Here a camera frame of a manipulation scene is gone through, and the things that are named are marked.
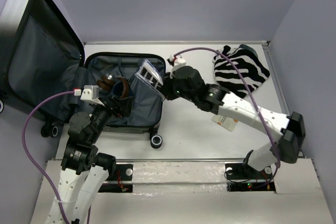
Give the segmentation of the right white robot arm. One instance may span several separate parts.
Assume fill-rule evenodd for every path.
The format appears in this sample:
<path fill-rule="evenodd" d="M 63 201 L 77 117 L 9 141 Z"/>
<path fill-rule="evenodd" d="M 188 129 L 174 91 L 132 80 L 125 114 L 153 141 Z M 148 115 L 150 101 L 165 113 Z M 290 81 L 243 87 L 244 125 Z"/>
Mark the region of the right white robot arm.
<path fill-rule="evenodd" d="M 302 114 L 287 115 L 254 106 L 217 84 L 205 83 L 190 66 L 166 73 L 161 92 L 167 100 L 183 98 L 204 112 L 235 119 L 266 134 L 269 142 L 244 158 L 241 171 L 246 177 L 253 178 L 272 164 L 297 162 L 306 137 Z"/>

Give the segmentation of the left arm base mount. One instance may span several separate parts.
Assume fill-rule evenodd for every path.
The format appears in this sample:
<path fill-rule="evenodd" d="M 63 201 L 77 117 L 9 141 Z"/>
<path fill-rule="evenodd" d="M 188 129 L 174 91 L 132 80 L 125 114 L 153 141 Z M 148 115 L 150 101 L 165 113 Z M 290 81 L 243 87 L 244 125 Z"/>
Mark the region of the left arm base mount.
<path fill-rule="evenodd" d="M 133 192 L 133 164 L 117 163 L 116 172 L 109 175 L 102 184 L 99 193 L 132 193 Z"/>

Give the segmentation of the brown leather belt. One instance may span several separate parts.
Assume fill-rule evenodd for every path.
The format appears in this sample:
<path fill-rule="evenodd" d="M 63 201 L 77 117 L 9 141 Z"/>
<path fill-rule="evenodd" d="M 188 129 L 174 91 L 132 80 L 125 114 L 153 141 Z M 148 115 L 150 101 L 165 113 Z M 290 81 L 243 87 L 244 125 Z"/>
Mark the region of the brown leather belt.
<path fill-rule="evenodd" d="M 127 97 L 133 96 L 133 91 L 130 87 L 128 80 L 122 76 L 117 76 L 111 73 L 106 73 L 106 74 L 103 74 L 99 80 L 97 80 L 96 84 L 105 93 L 111 93 L 113 95 L 112 88 L 119 81 L 122 81 L 124 84 L 127 85 L 127 90 L 128 90 Z"/>

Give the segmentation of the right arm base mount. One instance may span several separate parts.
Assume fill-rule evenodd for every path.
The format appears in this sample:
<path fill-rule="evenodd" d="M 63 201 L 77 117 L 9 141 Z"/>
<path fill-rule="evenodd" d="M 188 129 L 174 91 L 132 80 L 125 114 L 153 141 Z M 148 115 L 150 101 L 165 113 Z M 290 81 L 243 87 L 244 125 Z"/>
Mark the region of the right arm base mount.
<path fill-rule="evenodd" d="M 262 171 L 244 167 L 242 163 L 226 163 L 224 177 L 228 192 L 276 191 L 270 166 Z"/>

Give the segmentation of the clear blue pin package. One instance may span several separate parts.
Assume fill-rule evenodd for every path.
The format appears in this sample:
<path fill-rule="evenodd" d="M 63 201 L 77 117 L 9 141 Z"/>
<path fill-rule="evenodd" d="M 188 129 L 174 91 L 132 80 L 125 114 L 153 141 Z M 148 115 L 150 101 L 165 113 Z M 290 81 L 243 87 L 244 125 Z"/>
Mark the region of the clear blue pin package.
<path fill-rule="evenodd" d="M 162 101 L 165 100 L 165 96 L 162 93 L 163 78 L 161 77 L 156 67 L 151 64 L 148 59 L 143 60 L 139 66 L 139 69 L 134 75 L 145 85 L 155 91 L 160 96 Z"/>

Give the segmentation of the dark blue cup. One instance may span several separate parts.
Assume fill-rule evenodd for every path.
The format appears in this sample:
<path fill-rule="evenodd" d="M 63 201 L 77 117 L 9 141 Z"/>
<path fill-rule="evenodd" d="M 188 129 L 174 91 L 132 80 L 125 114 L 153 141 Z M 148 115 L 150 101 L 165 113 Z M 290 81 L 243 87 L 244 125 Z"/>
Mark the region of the dark blue cup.
<path fill-rule="evenodd" d="M 112 93 L 114 96 L 118 98 L 125 98 L 128 96 L 127 85 L 124 84 L 122 81 L 117 82 L 113 88 Z"/>

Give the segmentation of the white orange card packet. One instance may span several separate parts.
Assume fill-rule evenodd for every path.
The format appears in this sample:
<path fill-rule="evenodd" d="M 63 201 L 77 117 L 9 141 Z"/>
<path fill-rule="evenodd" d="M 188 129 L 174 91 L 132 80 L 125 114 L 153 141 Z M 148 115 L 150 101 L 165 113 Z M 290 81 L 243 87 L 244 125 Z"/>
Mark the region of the white orange card packet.
<path fill-rule="evenodd" d="M 238 120 L 220 115 L 213 115 L 212 121 L 230 132 L 232 132 L 235 129 L 238 123 Z"/>

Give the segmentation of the zebra striped cloth bag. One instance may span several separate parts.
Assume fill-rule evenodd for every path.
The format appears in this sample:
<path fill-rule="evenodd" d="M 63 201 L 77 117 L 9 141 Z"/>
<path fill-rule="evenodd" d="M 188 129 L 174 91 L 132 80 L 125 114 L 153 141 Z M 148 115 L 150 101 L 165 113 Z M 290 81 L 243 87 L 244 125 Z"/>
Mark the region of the zebra striped cloth bag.
<path fill-rule="evenodd" d="M 248 91 L 238 73 L 244 78 L 251 92 L 257 90 L 270 77 L 268 68 L 261 63 L 252 47 L 245 44 L 236 48 L 225 45 L 218 51 L 225 55 L 238 71 L 225 58 L 215 55 L 212 59 L 215 81 L 240 98 L 248 96 Z"/>

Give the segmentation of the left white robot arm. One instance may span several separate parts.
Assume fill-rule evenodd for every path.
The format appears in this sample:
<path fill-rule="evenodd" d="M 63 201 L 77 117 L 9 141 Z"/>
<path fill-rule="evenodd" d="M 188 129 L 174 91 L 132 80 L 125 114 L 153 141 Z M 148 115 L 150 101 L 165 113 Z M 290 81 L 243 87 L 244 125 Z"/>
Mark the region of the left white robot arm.
<path fill-rule="evenodd" d="M 69 121 L 69 139 L 61 161 L 59 196 L 46 223 L 84 223 L 100 187 L 116 174 L 116 158 L 100 153 L 95 143 L 111 118 L 127 118 L 134 97 L 105 97 L 91 113 L 78 112 Z"/>

